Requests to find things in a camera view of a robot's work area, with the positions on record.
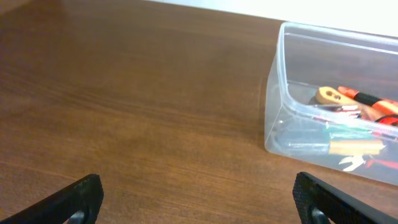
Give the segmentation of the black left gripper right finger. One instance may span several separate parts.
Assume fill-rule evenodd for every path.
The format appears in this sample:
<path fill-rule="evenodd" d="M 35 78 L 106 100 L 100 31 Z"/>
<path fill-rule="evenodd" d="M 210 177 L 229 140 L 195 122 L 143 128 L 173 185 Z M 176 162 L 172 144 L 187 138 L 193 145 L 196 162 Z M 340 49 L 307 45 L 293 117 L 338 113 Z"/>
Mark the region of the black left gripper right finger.
<path fill-rule="evenodd" d="M 292 190 L 304 224 L 397 224 L 397 219 L 340 191 L 307 172 L 296 175 Z"/>

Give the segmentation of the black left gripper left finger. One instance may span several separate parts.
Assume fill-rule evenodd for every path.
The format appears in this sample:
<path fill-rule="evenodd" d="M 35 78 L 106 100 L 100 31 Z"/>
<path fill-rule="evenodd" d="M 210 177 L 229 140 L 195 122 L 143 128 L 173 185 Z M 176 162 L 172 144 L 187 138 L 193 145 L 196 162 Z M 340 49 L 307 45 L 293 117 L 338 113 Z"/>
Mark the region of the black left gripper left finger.
<path fill-rule="evenodd" d="M 89 174 L 4 219 L 1 224 L 91 223 L 97 221 L 104 192 L 98 174 Z"/>

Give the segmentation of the clear screwdriver set case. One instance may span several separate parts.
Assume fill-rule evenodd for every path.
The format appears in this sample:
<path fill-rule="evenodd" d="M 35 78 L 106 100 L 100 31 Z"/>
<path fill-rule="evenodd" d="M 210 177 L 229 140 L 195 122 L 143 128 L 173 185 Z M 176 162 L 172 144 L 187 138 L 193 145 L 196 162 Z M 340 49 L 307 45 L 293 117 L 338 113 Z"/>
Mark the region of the clear screwdriver set case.
<path fill-rule="evenodd" d="M 314 117 L 301 118 L 286 112 L 284 108 L 266 109 L 266 148 L 279 154 L 290 157 L 309 157 L 322 155 L 297 155 L 290 154 L 286 150 L 288 143 L 323 143 L 328 141 L 339 141 L 340 139 L 330 139 L 323 129 L 327 124 L 337 124 L 331 121 Z M 348 140 L 381 140 L 386 146 L 378 155 L 381 157 L 397 155 L 397 138 L 386 136 L 385 134 L 373 131 L 373 139 L 348 139 Z"/>

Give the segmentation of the wooden handled orange scraper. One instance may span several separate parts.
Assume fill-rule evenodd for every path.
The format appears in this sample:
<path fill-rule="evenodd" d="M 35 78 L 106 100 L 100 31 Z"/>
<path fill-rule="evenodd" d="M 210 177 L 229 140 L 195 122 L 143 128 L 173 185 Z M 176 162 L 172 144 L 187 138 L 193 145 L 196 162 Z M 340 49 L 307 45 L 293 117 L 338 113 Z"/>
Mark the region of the wooden handled orange scraper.
<path fill-rule="evenodd" d="M 375 110 L 370 106 L 359 103 L 330 86 L 320 87 L 315 93 L 315 99 L 323 105 L 355 106 L 359 109 L 361 118 L 368 121 L 376 121 L 385 116 L 384 113 Z"/>

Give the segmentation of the orange black long nose pliers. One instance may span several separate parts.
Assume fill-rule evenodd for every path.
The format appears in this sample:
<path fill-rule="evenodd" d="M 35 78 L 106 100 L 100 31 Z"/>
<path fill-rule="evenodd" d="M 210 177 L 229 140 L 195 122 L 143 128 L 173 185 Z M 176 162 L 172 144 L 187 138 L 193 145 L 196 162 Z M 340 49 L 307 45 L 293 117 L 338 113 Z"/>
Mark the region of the orange black long nose pliers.
<path fill-rule="evenodd" d="M 370 95 L 367 93 L 363 93 L 358 90 L 354 90 L 345 86 L 339 86 L 338 91 L 366 106 L 375 109 L 378 112 L 381 112 L 383 116 L 380 116 L 378 119 L 375 119 L 375 122 L 386 124 L 389 126 L 397 127 L 397 102 L 393 100 L 383 99 L 376 97 L 374 95 Z"/>

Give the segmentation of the red black diagonal cutters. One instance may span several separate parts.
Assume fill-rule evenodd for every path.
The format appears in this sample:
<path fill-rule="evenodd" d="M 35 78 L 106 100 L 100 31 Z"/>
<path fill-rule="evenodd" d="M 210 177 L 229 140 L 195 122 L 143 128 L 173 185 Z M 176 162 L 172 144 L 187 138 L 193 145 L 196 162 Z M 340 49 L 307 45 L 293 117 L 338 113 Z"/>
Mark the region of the red black diagonal cutters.
<path fill-rule="evenodd" d="M 339 165 L 349 164 L 348 167 L 345 167 L 343 169 L 344 172 L 352 172 L 362 165 L 364 165 L 366 168 L 370 168 L 372 165 L 381 165 L 383 167 L 397 170 L 397 162 L 375 159 L 373 157 L 370 157 L 369 159 L 365 160 L 363 155 L 344 157 L 342 158 L 342 160 L 339 161 L 338 164 Z"/>

